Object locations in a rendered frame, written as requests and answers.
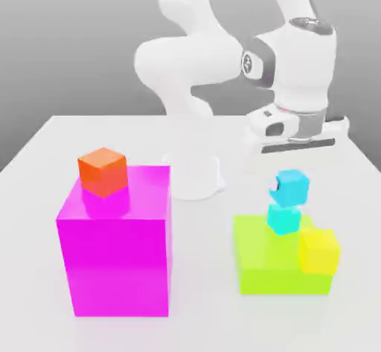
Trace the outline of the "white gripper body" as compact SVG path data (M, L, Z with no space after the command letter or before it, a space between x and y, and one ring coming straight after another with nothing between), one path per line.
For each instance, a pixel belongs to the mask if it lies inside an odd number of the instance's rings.
M314 149L336 145L334 137L306 141L287 141L284 138L250 138L245 140L243 171L251 176L279 170L294 170L303 166Z

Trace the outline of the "small light blue cube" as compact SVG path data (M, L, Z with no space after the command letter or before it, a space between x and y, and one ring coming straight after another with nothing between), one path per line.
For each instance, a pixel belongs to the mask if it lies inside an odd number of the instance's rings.
M277 174L276 182L276 189L269 190L269 194L278 205L292 207L306 203L310 180L300 170L282 170Z

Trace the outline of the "small turquoise cube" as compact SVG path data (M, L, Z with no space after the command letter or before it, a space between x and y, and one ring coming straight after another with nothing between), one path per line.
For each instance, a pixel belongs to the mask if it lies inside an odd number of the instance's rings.
M266 222L277 235L287 235L299 230L301 211L296 207L281 207L273 203L268 207Z

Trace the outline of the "small yellow cube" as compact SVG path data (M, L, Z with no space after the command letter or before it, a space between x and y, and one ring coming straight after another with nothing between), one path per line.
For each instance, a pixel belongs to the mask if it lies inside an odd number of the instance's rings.
M306 228L299 234L298 259L306 274L335 275L341 249L333 229Z

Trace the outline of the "small orange cube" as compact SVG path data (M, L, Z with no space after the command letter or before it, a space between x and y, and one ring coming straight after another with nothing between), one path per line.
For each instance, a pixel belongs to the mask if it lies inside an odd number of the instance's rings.
M82 189L106 198L128 185L125 155L102 147L77 159Z

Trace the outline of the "large lime green box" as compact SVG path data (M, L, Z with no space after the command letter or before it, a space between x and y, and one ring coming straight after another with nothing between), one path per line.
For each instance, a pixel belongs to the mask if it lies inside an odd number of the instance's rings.
M327 295L332 275L309 274L298 259L300 232L278 235L265 215L235 215L233 243L243 295Z

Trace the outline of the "large magenta box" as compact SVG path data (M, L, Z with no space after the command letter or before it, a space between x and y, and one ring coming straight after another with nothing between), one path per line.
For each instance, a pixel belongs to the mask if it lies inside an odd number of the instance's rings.
M128 185L100 198L76 181L56 224L77 317L167 317L170 168L129 166Z

